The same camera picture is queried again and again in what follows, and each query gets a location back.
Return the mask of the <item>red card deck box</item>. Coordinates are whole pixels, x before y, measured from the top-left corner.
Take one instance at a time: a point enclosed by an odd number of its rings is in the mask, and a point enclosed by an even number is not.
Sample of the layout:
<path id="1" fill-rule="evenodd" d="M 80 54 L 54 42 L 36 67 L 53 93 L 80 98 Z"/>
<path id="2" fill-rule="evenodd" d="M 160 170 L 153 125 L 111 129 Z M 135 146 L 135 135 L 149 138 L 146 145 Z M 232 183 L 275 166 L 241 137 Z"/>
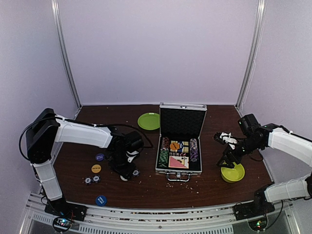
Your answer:
<path id="1" fill-rule="evenodd" d="M 189 169 L 189 158 L 186 156 L 170 156 L 168 167 Z"/>

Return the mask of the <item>orange big blind button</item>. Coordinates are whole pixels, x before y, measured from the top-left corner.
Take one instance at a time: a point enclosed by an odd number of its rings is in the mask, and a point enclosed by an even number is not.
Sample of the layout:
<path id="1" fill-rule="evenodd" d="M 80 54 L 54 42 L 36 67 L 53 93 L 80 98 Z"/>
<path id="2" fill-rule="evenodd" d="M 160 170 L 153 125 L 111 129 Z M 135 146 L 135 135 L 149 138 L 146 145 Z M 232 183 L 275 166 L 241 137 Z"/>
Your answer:
<path id="1" fill-rule="evenodd" d="M 172 142 L 170 144 L 170 150 L 172 152 L 177 152 L 180 149 L 180 144 L 178 142 Z"/>

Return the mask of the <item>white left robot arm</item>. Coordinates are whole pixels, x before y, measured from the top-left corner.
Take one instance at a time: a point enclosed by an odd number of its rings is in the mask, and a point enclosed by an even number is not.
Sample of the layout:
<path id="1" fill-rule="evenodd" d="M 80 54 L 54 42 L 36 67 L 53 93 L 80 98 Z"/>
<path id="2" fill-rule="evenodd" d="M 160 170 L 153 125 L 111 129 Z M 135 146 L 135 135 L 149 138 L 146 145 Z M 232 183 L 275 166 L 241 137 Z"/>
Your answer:
<path id="1" fill-rule="evenodd" d="M 51 108 L 44 109 L 39 116 L 24 128 L 19 137 L 19 152 L 30 162 L 45 192 L 47 203 L 59 216 L 70 212 L 70 205 L 59 184 L 53 155 L 57 147 L 78 144 L 98 147 L 109 151 L 109 167 L 122 180 L 130 180 L 137 170 L 134 160 L 151 140 L 139 128 L 124 134 L 118 130 L 120 124 L 96 124 L 81 122 L 58 115 Z"/>

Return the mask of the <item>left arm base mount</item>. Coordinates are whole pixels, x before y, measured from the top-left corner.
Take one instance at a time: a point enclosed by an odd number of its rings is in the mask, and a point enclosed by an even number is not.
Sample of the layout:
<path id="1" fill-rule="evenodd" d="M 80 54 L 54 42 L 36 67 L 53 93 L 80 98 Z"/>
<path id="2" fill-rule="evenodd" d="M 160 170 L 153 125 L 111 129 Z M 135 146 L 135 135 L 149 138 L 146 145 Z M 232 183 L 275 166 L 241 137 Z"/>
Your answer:
<path id="1" fill-rule="evenodd" d="M 48 201 L 44 211 L 48 214 L 60 216 L 74 221 L 84 221 L 87 207 L 68 203 L 63 200 Z"/>

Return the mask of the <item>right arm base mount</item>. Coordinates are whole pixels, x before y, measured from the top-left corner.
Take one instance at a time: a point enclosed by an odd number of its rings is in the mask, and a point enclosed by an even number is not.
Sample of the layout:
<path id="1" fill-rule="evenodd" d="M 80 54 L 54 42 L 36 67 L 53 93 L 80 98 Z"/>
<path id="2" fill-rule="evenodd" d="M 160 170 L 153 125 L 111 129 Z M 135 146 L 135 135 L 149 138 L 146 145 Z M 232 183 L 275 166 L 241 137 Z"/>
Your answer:
<path id="1" fill-rule="evenodd" d="M 272 203 L 265 203 L 264 206 L 260 206 L 253 201 L 248 203 L 235 204 L 233 207 L 233 211 L 236 220 L 239 221 L 274 212 L 275 207 Z"/>

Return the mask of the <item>aluminium poker case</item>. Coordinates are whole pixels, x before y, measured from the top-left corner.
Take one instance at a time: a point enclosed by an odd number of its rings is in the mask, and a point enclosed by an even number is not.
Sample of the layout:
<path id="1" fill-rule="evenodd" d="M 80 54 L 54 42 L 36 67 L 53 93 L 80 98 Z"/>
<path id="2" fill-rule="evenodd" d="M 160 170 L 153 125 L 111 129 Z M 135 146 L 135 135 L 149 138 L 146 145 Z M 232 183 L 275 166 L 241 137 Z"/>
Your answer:
<path id="1" fill-rule="evenodd" d="M 186 183 L 201 175 L 200 135 L 206 113 L 205 104 L 160 103 L 155 170 L 169 182 Z"/>

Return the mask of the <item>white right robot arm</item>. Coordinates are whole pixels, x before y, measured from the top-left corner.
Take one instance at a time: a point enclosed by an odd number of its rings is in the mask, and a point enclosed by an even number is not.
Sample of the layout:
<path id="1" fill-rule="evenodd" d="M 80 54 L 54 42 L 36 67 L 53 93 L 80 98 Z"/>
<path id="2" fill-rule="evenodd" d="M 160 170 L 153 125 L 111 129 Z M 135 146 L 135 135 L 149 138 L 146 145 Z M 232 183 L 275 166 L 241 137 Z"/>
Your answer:
<path id="1" fill-rule="evenodd" d="M 260 124 L 254 114 L 247 114 L 238 120 L 243 137 L 235 137 L 230 132 L 217 132 L 214 140 L 225 149 L 217 166 L 221 169 L 233 169 L 242 158 L 254 151 L 276 151 L 280 155 L 292 158 L 308 168 L 312 166 L 312 141 L 295 134 L 283 125 L 274 123 Z M 312 174 L 306 171 L 298 173 L 296 178 L 267 185 L 254 194 L 250 211 L 254 215 L 262 214 L 269 205 L 277 201 L 312 197 Z"/>

